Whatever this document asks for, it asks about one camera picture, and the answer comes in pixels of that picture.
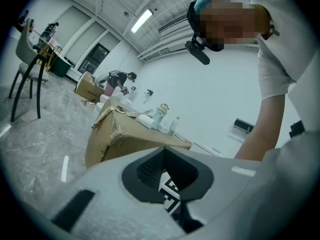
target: ceiling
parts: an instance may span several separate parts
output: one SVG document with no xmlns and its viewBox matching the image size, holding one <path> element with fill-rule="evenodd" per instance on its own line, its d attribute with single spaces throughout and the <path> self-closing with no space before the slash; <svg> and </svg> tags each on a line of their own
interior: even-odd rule
<svg viewBox="0 0 320 240">
<path fill-rule="evenodd" d="M 172 20 L 186 20 L 189 4 L 194 0 L 74 0 L 100 17 L 119 34 L 128 40 L 139 53 L 140 59 L 150 61 L 184 50 L 191 28 L 184 25 L 186 31 L 165 38 L 159 34 L 159 28 L 172 24 Z M 131 28 L 138 18 L 151 9 L 153 15 L 136 33 Z"/>
</svg>

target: marble floor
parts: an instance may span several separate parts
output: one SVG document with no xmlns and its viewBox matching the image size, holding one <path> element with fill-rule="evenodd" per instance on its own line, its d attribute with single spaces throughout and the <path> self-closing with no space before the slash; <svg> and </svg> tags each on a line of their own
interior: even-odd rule
<svg viewBox="0 0 320 240">
<path fill-rule="evenodd" d="M 41 85 L 41 119 L 37 117 L 36 87 L 32 99 L 28 86 L 22 90 L 13 123 L 10 117 L 14 98 L 0 102 L 1 169 L 17 198 L 40 212 L 68 182 L 84 173 L 95 109 L 90 104 L 83 105 L 83 98 L 74 93 L 75 83 L 53 73 L 49 75 L 50 81 Z M 0 101 L 9 91 L 9 86 L 0 88 Z M 66 178 L 62 181 L 66 156 Z"/>
</svg>

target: air conditioner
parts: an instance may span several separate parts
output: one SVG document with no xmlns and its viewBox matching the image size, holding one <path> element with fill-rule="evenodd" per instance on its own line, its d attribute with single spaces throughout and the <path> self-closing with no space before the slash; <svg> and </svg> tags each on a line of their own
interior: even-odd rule
<svg viewBox="0 0 320 240">
<path fill-rule="evenodd" d="M 246 134 L 249 134 L 253 130 L 254 125 L 237 118 L 233 124 L 233 127 L 245 132 Z"/>
</svg>

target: black chair leg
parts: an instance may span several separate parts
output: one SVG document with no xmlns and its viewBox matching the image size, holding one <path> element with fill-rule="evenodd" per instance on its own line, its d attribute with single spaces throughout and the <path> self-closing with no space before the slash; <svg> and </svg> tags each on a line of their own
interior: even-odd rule
<svg viewBox="0 0 320 240">
<path fill-rule="evenodd" d="M 32 85 L 34 84 L 34 81 L 30 80 L 30 99 L 32 99 Z"/>
<path fill-rule="evenodd" d="M 13 83 L 12 83 L 12 86 L 11 86 L 11 89 L 10 89 L 10 93 L 9 93 L 9 99 L 12 98 L 12 93 L 14 92 L 14 88 L 15 88 L 15 85 L 16 85 L 16 82 L 17 82 L 17 79 L 19 77 L 19 70 L 18 72 L 16 73 L 15 77 L 14 77 L 14 80 L 13 80 Z"/>
<path fill-rule="evenodd" d="M 38 85 L 36 87 L 36 112 L 38 114 L 38 119 L 41 118 L 41 115 L 40 115 L 40 90 L 41 90 L 41 81 L 42 81 L 42 75 L 44 73 L 44 69 L 45 69 L 45 62 L 42 61 L 40 72 L 39 72 L 39 77 L 38 77 Z"/>
<path fill-rule="evenodd" d="M 23 75 L 22 81 L 21 81 L 21 83 L 19 85 L 19 88 L 18 88 L 18 91 L 16 92 L 16 95 L 15 95 L 14 103 L 13 103 L 13 107 L 12 107 L 12 112 L 11 112 L 11 122 L 12 123 L 15 121 L 15 115 L 16 115 L 16 109 L 17 109 L 18 101 L 19 101 L 19 98 L 20 98 L 20 94 L 21 94 L 22 88 L 24 87 L 24 84 L 25 84 L 25 82 L 27 80 L 27 77 L 29 75 L 29 72 L 27 70 L 27 72 Z"/>
</svg>

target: fluorescent light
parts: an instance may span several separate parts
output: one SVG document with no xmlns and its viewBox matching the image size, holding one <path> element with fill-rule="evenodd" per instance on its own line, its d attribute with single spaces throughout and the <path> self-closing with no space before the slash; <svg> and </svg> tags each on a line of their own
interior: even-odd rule
<svg viewBox="0 0 320 240">
<path fill-rule="evenodd" d="M 150 16 L 152 16 L 153 12 L 150 9 L 147 9 L 141 17 L 138 19 L 138 21 L 134 24 L 134 26 L 131 28 L 131 31 L 133 33 L 136 33 L 137 30 L 142 26 L 143 23 L 146 22 L 147 19 L 149 19 Z"/>
</svg>

